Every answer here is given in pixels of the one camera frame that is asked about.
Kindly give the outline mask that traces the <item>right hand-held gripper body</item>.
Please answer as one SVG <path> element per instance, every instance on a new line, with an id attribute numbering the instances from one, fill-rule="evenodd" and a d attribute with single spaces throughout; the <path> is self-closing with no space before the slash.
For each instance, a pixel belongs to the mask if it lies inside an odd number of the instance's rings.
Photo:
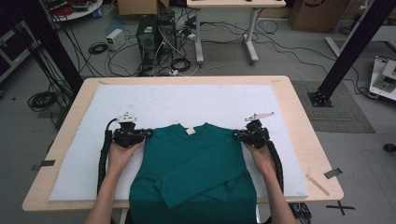
<path id="1" fill-rule="evenodd" d="M 270 140 L 268 130 L 262 127 L 261 119 L 271 117 L 274 112 L 254 114 L 246 119 L 246 129 L 242 132 L 242 141 L 257 149 L 267 145 L 269 148 L 274 149 L 275 146 Z"/>

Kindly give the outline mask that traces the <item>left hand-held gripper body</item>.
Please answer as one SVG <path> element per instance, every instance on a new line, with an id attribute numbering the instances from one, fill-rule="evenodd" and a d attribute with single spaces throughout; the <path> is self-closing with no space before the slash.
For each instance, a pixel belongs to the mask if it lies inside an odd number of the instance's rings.
<path id="1" fill-rule="evenodd" d="M 140 129 L 135 127 L 136 118 L 125 112 L 117 118 L 120 125 L 113 133 L 113 141 L 121 147 L 132 147 L 143 142 L 145 139 L 140 137 Z"/>

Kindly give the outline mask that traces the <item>green sweatshirt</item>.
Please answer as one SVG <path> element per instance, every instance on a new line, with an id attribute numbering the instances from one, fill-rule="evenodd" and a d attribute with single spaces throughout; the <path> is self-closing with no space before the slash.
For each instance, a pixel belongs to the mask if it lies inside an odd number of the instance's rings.
<path id="1" fill-rule="evenodd" d="M 174 124 L 153 131 L 130 187 L 134 224 L 252 224 L 257 194 L 241 143 L 208 123 L 193 134 Z"/>

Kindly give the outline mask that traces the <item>person's left hand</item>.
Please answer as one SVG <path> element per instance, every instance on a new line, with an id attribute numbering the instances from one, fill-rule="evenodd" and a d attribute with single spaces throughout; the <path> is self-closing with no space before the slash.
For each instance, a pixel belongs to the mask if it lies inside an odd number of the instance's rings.
<path id="1" fill-rule="evenodd" d="M 111 175 L 120 176 L 122 170 L 126 167 L 134 153 L 144 145 L 143 142 L 132 147 L 121 147 L 113 142 L 109 149 L 109 162 L 107 171 Z"/>

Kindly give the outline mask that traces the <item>person's right hand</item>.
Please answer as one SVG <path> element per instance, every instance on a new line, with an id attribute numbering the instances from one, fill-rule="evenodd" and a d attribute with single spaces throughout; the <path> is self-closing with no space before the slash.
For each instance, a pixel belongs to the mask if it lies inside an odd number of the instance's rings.
<path id="1" fill-rule="evenodd" d="M 276 176 L 276 168 L 268 146 L 255 148 L 245 143 L 245 147 L 250 151 L 256 167 L 265 179 Z"/>

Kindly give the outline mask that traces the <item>light wooden table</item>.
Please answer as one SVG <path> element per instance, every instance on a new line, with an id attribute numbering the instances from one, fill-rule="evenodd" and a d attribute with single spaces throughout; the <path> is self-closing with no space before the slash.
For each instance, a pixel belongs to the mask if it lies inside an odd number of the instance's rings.
<path id="1" fill-rule="evenodd" d="M 304 108 L 286 76 L 221 76 L 221 77 L 98 77 L 86 79 L 79 90 L 74 103 L 64 119 L 64 123 L 54 139 L 46 160 L 55 160 L 53 166 L 42 167 L 38 171 L 32 186 L 23 200 L 21 208 L 25 212 L 53 212 L 53 211 L 80 211 L 92 207 L 92 201 L 50 201 L 56 177 L 61 169 L 62 162 L 88 110 L 94 92 L 103 85 L 209 85 L 209 84 L 242 84 L 242 85 L 269 85 L 273 88 L 280 112 L 285 120 L 286 130 L 297 157 L 297 162 L 303 172 L 310 174 L 319 184 L 330 192 L 326 196 L 313 185 L 306 177 L 304 179 L 308 189 L 308 202 L 337 201 L 344 198 L 344 192 L 337 178 L 327 179 L 324 173 L 331 169 L 329 160 L 320 144 L 317 135 L 305 114 Z"/>

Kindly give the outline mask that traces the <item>white foam mat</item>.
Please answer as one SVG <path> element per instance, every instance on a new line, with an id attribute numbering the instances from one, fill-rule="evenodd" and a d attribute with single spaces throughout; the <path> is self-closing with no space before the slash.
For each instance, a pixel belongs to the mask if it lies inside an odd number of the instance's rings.
<path id="1" fill-rule="evenodd" d="M 96 198 L 98 163 L 105 129 L 114 130 L 112 119 L 129 118 L 138 129 L 154 129 L 181 124 L 185 128 L 210 123 L 227 129 L 243 129 L 248 118 L 258 115 L 269 130 L 281 159 L 284 194 L 288 199 L 308 196 L 304 174 L 296 158 L 276 99 L 269 84 L 201 85 L 101 85 L 88 101 L 82 121 L 72 132 L 49 199 L 93 201 Z"/>

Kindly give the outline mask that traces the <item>thin wooden stick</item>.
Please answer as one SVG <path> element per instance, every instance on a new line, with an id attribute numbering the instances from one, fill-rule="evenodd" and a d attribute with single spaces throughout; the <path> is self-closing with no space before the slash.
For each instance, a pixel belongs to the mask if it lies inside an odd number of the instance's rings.
<path id="1" fill-rule="evenodd" d="M 321 190 L 326 196 L 330 196 L 330 192 L 323 188 L 318 181 L 316 181 L 310 174 L 305 175 L 306 178 L 315 185 L 319 190 Z"/>

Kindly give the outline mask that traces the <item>grey tape piece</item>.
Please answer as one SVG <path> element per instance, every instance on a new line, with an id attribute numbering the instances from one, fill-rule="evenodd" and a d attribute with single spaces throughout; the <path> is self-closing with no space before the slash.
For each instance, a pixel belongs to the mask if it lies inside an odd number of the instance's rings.
<path id="1" fill-rule="evenodd" d="M 332 169 L 332 170 L 326 172 L 324 175 L 327 179 L 331 179 L 335 176 L 340 175 L 341 173 L 342 173 L 342 171 L 339 168 L 335 168 L 335 169 Z"/>
<path id="2" fill-rule="evenodd" d="M 54 164 L 55 164 L 55 160 L 42 161 L 38 164 L 34 164 L 32 170 L 39 171 L 41 167 L 53 166 Z"/>

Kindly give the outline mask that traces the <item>grey floor mat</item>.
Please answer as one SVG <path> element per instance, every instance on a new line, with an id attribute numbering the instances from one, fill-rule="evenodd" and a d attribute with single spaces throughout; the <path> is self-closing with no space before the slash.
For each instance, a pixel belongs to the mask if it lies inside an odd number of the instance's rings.
<path id="1" fill-rule="evenodd" d="M 317 90 L 320 81 L 293 80 L 291 84 L 316 132 L 375 133 L 344 83 L 335 89 L 331 105 L 323 107 L 313 106 L 309 98 L 309 93 Z"/>

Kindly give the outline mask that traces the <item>black computer tower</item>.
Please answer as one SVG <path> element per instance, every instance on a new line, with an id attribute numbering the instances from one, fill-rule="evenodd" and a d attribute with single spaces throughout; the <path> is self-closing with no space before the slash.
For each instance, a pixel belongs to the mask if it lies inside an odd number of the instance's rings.
<path id="1" fill-rule="evenodd" d="M 142 64 L 156 65 L 156 52 L 159 47 L 157 36 L 157 16 L 143 15 L 136 31 L 136 38 L 142 56 Z"/>
<path id="2" fill-rule="evenodd" d="M 164 39 L 165 45 L 163 50 L 165 53 L 171 53 L 177 45 L 176 42 L 176 26 L 175 26 L 175 12 L 163 11 L 158 19 L 160 35 Z"/>

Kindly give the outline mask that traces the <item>white power supply box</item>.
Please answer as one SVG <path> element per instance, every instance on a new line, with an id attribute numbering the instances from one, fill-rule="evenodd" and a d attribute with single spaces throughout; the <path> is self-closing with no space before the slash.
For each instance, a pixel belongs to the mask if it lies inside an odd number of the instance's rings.
<path id="1" fill-rule="evenodd" d="M 118 50 L 125 44 L 124 33 L 121 29 L 115 29 L 107 37 L 107 44 L 111 50 Z"/>

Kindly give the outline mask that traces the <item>black tape cross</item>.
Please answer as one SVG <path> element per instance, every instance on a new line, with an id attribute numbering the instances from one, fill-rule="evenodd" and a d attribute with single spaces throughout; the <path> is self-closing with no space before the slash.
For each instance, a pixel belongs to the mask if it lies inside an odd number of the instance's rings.
<path id="1" fill-rule="evenodd" d="M 326 205 L 326 208 L 329 208 L 329 209 L 337 209 L 337 210 L 339 210 L 339 211 L 341 212 L 341 215 L 342 215 L 342 216 L 345 216 L 345 215 L 346 215 L 346 210 L 356 210 L 356 208 L 353 207 L 353 206 L 342 205 L 342 204 L 341 204 L 341 201 L 337 201 L 337 205 L 330 205 L 330 204 L 328 204 L 328 205 Z"/>

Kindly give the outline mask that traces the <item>small cardboard box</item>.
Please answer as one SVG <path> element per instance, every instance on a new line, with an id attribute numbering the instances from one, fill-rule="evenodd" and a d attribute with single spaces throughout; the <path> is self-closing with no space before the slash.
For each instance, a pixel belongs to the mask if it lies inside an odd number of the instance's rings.
<path id="1" fill-rule="evenodd" d="M 119 13 L 126 15 L 158 14 L 170 0 L 118 0 Z"/>

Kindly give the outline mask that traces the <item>white desk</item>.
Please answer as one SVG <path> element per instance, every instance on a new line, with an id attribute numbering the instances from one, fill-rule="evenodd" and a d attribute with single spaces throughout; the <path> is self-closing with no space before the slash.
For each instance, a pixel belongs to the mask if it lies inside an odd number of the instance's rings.
<path id="1" fill-rule="evenodd" d="M 263 8 L 280 8 L 286 5 L 285 0 L 186 0 L 187 7 L 195 10 L 195 56 L 199 66 L 204 63 L 204 52 L 201 38 L 201 21 L 204 12 L 215 12 L 217 9 L 228 8 L 231 12 L 240 13 L 243 9 L 249 10 L 249 27 L 247 32 L 242 35 L 242 41 L 246 45 L 249 55 L 249 62 L 256 63 L 259 60 L 257 52 L 252 43 L 252 35 L 255 23 L 258 18 L 259 10 Z"/>

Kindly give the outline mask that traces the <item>round white table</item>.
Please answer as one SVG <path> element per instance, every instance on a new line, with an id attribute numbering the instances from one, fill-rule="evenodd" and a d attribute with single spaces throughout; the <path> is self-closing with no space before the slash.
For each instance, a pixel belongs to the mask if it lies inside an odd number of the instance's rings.
<path id="1" fill-rule="evenodd" d="M 103 0 L 46 0 L 45 3 L 53 21 L 71 21 L 92 14 Z"/>

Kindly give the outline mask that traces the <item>white machine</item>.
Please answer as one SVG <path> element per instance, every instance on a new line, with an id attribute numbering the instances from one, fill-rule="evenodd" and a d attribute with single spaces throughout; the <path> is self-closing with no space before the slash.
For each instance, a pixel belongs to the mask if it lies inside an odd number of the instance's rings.
<path id="1" fill-rule="evenodd" d="M 382 56 L 375 57 L 369 90 L 396 101 L 396 61 Z"/>

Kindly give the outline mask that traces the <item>large cardboard box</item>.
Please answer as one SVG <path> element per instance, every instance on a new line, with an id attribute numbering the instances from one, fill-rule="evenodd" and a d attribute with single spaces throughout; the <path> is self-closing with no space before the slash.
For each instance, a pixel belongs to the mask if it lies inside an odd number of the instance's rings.
<path id="1" fill-rule="evenodd" d="M 332 33 L 351 0 L 294 0 L 289 22 L 292 30 Z"/>

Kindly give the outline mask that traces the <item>white table frame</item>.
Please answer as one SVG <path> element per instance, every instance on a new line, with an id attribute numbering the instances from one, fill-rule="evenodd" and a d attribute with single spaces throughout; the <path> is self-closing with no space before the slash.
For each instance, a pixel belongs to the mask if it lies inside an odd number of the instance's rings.
<path id="1" fill-rule="evenodd" d="M 330 37 L 325 38 L 325 41 L 336 57 L 340 56 L 340 53 L 345 48 L 348 40 L 349 37 L 341 47 L 338 47 Z M 372 41 L 385 42 L 396 51 L 396 25 L 382 25 L 372 38 Z"/>

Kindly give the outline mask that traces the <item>black frame post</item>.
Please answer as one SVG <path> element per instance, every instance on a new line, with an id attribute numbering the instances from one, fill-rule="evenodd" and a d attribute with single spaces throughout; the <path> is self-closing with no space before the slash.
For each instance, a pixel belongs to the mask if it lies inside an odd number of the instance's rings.
<path id="1" fill-rule="evenodd" d="M 15 0 L 14 4 L 21 11 L 33 33 L 43 44 L 47 53 L 63 74 L 72 92 L 78 92 L 83 80 L 59 36 L 52 28 L 47 13 L 39 0 Z"/>
<path id="2" fill-rule="evenodd" d="M 331 107 L 331 97 L 354 62 L 375 36 L 381 25 L 396 8 L 396 0 L 374 0 L 348 37 L 329 74 L 308 97 L 313 107 Z"/>

